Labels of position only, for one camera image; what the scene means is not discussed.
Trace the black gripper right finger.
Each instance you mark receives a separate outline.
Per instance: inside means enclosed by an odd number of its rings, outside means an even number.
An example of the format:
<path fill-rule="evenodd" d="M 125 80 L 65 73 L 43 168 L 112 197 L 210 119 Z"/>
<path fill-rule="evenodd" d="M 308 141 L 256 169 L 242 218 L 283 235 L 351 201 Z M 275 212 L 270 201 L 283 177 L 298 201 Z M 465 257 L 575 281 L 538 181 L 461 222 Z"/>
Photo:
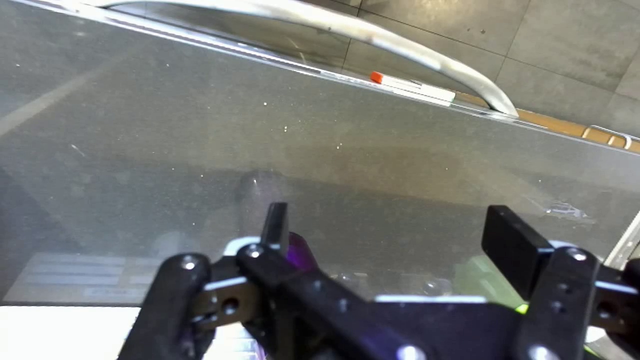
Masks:
<path fill-rule="evenodd" d="M 554 253 L 554 245 L 507 205 L 485 209 L 481 250 L 523 299 Z"/>

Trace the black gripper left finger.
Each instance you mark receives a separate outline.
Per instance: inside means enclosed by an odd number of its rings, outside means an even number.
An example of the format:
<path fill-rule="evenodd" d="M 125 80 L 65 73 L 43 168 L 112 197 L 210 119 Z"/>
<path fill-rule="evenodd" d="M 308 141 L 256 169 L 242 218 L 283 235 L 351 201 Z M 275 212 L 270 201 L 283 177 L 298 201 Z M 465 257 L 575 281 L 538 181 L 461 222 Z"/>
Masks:
<path fill-rule="evenodd" d="M 265 212 L 259 242 L 272 250 L 282 250 L 287 235 L 287 204 L 272 201 Z"/>

